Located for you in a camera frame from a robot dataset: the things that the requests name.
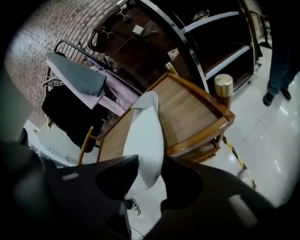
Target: metal clip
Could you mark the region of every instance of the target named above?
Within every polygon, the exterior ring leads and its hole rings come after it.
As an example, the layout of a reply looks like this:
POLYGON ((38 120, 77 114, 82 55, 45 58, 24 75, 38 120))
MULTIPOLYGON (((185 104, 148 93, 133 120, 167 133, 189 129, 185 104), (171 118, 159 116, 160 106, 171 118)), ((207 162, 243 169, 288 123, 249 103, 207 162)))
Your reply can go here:
POLYGON ((113 32, 106 32, 105 27, 101 27, 99 30, 99 33, 106 33, 108 38, 111 38, 113 36, 113 32))
POLYGON ((116 15, 121 14, 123 16, 123 20, 126 22, 131 18, 131 16, 122 14, 122 11, 123 11, 122 9, 119 9, 118 12, 116 12, 116 15))

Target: folded gray fabric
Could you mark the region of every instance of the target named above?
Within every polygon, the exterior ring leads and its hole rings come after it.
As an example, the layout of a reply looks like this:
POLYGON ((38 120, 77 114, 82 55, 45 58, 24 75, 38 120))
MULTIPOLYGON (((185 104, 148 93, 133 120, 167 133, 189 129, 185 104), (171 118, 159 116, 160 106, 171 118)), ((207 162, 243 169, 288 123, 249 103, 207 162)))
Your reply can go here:
POLYGON ((47 53, 48 59, 80 93, 99 97, 106 76, 56 53, 47 53))

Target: black wire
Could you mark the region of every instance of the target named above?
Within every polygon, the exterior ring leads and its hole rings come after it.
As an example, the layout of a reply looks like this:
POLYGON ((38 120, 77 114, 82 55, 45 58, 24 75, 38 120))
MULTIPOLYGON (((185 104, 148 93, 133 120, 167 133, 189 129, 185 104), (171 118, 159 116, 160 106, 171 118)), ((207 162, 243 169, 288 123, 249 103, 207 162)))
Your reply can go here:
POLYGON ((134 229, 132 226, 130 226, 133 230, 137 231, 139 234, 141 234, 138 230, 134 229))

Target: white sticker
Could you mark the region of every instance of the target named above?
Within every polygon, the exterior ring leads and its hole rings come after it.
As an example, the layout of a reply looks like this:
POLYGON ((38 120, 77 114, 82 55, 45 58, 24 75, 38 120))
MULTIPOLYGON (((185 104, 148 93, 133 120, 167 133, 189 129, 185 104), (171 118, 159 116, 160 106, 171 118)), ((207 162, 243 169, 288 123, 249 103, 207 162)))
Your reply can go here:
POLYGON ((143 30, 144 30, 144 28, 140 27, 139 25, 136 25, 135 28, 132 31, 134 33, 136 33, 137 35, 140 35, 143 30))

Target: brown leather bag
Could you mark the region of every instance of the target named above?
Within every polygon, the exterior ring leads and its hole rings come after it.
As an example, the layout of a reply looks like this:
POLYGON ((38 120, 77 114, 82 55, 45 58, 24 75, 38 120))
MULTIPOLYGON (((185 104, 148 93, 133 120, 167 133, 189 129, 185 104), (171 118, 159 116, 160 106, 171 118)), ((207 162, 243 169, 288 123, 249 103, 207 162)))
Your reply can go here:
POLYGON ((145 88, 165 73, 168 51, 176 48, 166 32, 138 6, 116 6, 94 28, 98 32, 95 50, 106 53, 145 88), (142 27, 140 34, 133 32, 142 27))

